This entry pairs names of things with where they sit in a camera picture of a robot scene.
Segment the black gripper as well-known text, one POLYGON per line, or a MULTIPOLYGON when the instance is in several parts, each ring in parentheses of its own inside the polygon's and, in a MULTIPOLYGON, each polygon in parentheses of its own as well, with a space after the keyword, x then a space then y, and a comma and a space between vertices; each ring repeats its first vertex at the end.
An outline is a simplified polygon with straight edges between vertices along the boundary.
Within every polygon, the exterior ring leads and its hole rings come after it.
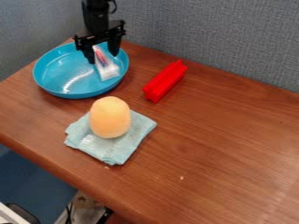
POLYGON ((90 64, 95 64, 92 46, 107 42, 107 49, 112 56, 116 57, 122 38, 127 34, 126 21, 110 20, 108 14, 108 9, 92 10, 90 7, 83 7, 86 28, 74 36, 74 40, 76 49, 83 51, 90 64))

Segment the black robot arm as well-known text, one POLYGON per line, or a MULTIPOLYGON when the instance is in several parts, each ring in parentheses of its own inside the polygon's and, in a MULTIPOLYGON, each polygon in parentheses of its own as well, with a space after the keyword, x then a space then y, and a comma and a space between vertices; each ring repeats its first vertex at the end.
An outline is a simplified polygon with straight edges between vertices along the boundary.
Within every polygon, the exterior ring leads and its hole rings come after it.
POLYGON ((82 0, 84 29, 74 35, 75 47, 82 51, 90 64, 95 63, 92 46, 107 42, 107 49, 118 56, 122 38, 127 34, 126 21, 110 20, 118 10, 116 0, 82 0))

